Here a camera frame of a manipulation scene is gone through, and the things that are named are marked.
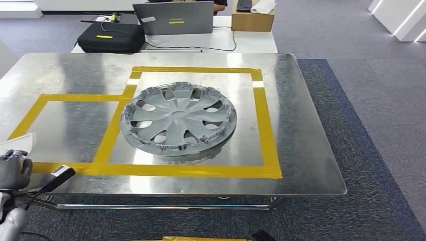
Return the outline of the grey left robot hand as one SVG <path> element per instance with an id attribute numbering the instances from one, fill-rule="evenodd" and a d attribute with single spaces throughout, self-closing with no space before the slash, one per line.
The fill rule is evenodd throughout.
<path id="1" fill-rule="evenodd" d="M 21 190 L 30 183 L 33 163 L 23 150 L 6 150 L 1 155 L 1 190 Z"/>

